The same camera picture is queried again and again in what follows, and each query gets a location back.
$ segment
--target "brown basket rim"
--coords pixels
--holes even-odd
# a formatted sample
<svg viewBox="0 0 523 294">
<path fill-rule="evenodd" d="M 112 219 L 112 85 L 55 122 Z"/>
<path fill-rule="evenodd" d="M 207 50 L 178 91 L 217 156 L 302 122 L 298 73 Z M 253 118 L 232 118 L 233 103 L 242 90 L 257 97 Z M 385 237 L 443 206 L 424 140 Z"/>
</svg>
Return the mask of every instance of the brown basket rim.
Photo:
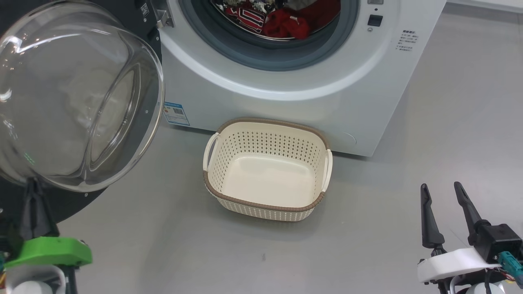
<svg viewBox="0 0 523 294">
<path fill-rule="evenodd" d="M 224 123 L 217 130 L 217 133 L 221 133 L 226 127 L 233 125 L 235 123 L 238 123 L 238 122 L 267 123 L 270 125 L 279 125 L 279 126 L 296 128 L 296 129 L 304 130 L 307 132 L 311 132 L 311 133 L 315 134 L 316 136 L 320 137 L 320 139 L 325 144 L 326 149 L 330 149 L 329 143 L 327 142 L 327 138 L 325 138 L 325 136 L 323 136 L 323 134 L 321 134 L 318 130 L 308 127 L 308 126 L 300 125 L 297 123 L 287 122 L 287 121 L 282 121 L 282 120 L 275 120 L 275 119 L 251 118 L 251 117 L 236 118 L 236 119 L 232 119 L 232 120 L 229 120 L 226 123 Z M 208 175 L 207 171 L 203 171 L 203 181 L 205 182 L 205 186 L 207 187 L 207 189 L 216 197 L 219 197 L 221 199 L 228 200 L 228 201 L 231 201 L 234 203 L 247 205 L 247 206 L 251 206 L 251 207 L 256 207 L 256 208 L 261 208 L 261 209 L 268 209 L 268 210 L 285 211 L 285 212 L 304 212 L 304 211 L 308 211 L 308 210 L 311 210 L 314 207 L 316 207 L 318 204 L 320 204 L 320 202 L 325 197 L 325 192 L 322 191 L 311 204 L 309 204 L 305 207 L 272 206 L 272 205 L 265 205 L 265 204 L 254 203 L 254 202 L 249 202 L 249 201 L 233 198 L 233 197 L 227 196 L 225 194 L 222 194 L 222 193 L 216 191 L 212 187 L 211 182 L 209 181 L 209 175 Z"/>
</svg>

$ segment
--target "white handle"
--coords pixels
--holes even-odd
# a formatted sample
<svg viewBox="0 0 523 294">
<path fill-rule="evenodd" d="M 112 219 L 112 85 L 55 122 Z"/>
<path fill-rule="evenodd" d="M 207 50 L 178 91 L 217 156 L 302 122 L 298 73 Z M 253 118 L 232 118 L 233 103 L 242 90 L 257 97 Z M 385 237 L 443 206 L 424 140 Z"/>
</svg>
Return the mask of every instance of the white handle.
<svg viewBox="0 0 523 294">
<path fill-rule="evenodd" d="M 332 175 L 332 152 L 327 149 L 327 156 L 325 157 L 325 170 L 323 171 L 323 186 L 322 192 L 327 191 L 328 183 L 331 181 Z"/>
<path fill-rule="evenodd" d="M 209 160 L 209 151 L 211 151 L 212 145 L 215 142 L 217 142 L 219 135 L 220 135 L 220 133 L 215 133 L 209 139 L 209 142 L 207 142 L 207 146 L 205 147 L 205 152 L 203 153 L 203 170 L 204 171 L 207 171 L 207 169 L 209 168 L 209 163 L 212 162 L 212 157 L 214 156 L 214 153 L 216 152 L 216 145 L 214 145 L 214 148 L 212 149 L 211 160 Z"/>
</svg>

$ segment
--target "perforated basket wall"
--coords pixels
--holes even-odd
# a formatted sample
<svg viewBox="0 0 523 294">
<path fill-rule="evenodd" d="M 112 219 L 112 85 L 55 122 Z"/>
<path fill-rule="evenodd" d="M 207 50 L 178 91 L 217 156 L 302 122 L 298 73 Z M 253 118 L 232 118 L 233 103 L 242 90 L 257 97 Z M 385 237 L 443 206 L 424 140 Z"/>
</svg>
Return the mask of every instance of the perforated basket wall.
<svg viewBox="0 0 523 294">
<path fill-rule="evenodd" d="M 245 153 L 279 156 L 309 166 L 314 171 L 315 197 L 311 203 L 281 207 L 225 195 L 224 181 L 231 161 Z M 229 210 L 269 220 L 300 221 L 322 201 L 331 176 L 331 161 L 325 138 L 313 128 L 266 119 L 236 119 L 224 124 L 209 141 L 203 162 L 204 181 L 209 192 Z"/>
</svg>

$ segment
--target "laundry basket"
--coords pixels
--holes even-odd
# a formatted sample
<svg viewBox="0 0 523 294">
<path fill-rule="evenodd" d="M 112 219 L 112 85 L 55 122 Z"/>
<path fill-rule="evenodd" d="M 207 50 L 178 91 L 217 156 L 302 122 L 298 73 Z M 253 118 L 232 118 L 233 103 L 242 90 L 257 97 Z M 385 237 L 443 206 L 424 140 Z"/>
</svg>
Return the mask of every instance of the laundry basket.
<svg viewBox="0 0 523 294">
<path fill-rule="evenodd" d="M 248 216 L 300 221 L 322 201 L 332 153 L 317 130 L 258 118 L 222 125 L 203 155 L 203 179 L 225 208 Z"/>
</svg>

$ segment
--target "gray floor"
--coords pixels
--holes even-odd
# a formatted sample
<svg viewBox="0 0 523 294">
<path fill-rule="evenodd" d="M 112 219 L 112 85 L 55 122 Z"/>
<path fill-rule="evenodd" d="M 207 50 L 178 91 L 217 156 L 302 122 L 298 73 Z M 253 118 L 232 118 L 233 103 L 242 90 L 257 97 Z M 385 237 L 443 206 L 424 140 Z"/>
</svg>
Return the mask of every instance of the gray floor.
<svg viewBox="0 0 523 294">
<path fill-rule="evenodd" d="M 447 250 L 467 242 L 455 180 L 523 236 L 520 24 L 446 7 L 374 157 L 337 156 L 326 199 L 299 223 L 222 208 L 202 182 L 209 135 L 163 125 L 134 170 L 60 224 L 94 252 L 80 293 L 438 293 L 416 280 L 430 254 L 420 184 Z"/>
</svg>

